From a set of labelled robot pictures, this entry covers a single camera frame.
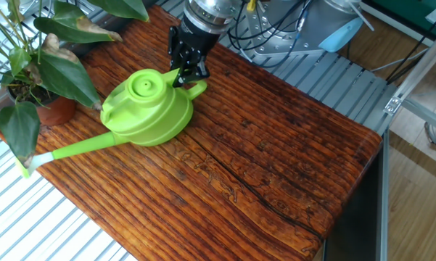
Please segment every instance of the wood grain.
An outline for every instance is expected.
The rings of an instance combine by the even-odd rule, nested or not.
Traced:
[[[124,43],[83,58],[102,97],[144,68],[168,71],[159,7],[132,22]],[[124,144],[38,171],[139,260],[312,260],[382,139],[247,64],[224,46],[210,53],[208,90],[166,144]],[[82,106],[44,127],[38,152],[106,132]]]

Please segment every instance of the metal grating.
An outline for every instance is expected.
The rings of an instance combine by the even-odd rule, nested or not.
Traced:
[[[86,1],[78,5],[92,20],[102,14]],[[42,16],[53,15],[48,7]],[[33,21],[37,16],[27,15],[24,21],[25,33],[31,38],[36,34]],[[5,51],[12,48],[1,33],[0,45]],[[9,70],[1,54],[0,68]],[[3,99],[7,95],[0,89]],[[38,173],[23,179],[9,147],[0,140],[0,260],[135,259]]]
[[[106,16],[86,1],[78,3],[92,20]],[[184,15],[181,0],[159,0],[157,4],[178,18]],[[25,20],[29,36],[36,33],[32,26],[35,17]],[[247,23],[239,26],[241,36],[250,34]],[[0,42],[10,48],[7,41]],[[226,36],[220,43],[233,49]],[[251,45],[250,41],[242,43],[244,47]],[[251,52],[247,55],[267,65],[278,62]],[[3,57],[0,62],[7,66]],[[269,72],[381,135],[391,121],[382,109],[395,87],[337,54],[293,56]],[[0,90],[0,101],[4,99],[6,94]],[[135,259],[38,173],[22,179],[9,147],[0,140],[0,260]]]

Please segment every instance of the watering can spout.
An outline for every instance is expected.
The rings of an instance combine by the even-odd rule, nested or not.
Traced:
[[[16,163],[20,167],[22,176],[25,178],[29,178],[30,174],[32,174],[34,170],[47,162],[71,157],[86,152],[92,152],[97,149],[104,149],[127,142],[129,142],[129,140],[120,137],[113,132],[107,132],[102,135],[98,135],[93,138],[89,138],[84,141],[79,141],[69,146],[62,147],[61,149],[56,149],[53,152],[36,155],[32,159],[28,168],[25,168],[19,160],[17,160]]]

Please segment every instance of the brown dried leaf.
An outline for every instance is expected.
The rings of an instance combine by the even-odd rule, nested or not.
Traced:
[[[74,53],[68,49],[59,47],[58,36],[54,35],[53,33],[50,33],[45,37],[45,41],[42,44],[42,51],[74,63],[79,62],[79,58]]]
[[[85,16],[84,17],[80,17],[78,19],[77,26],[78,26],[78,29],[82,30],[82,31],[86,31],[86,32],[89,32],[89,33],[106,33],[112,39],[114,39],[116,41],[120,41],[120,42],[123,41],[123,39],[121,38],[119,33],[105,30],[105,29],[99,27],[98,25],[94,24],[92,21],[90,21]]]

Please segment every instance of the terracotta pot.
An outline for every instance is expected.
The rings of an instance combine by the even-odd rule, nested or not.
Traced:
[[[49,109],[37,106],[37,113],[41,123],[47,126],[66,123],[75,114],[75,101],[63,96],[59,96],[56,100],[45,106]]]

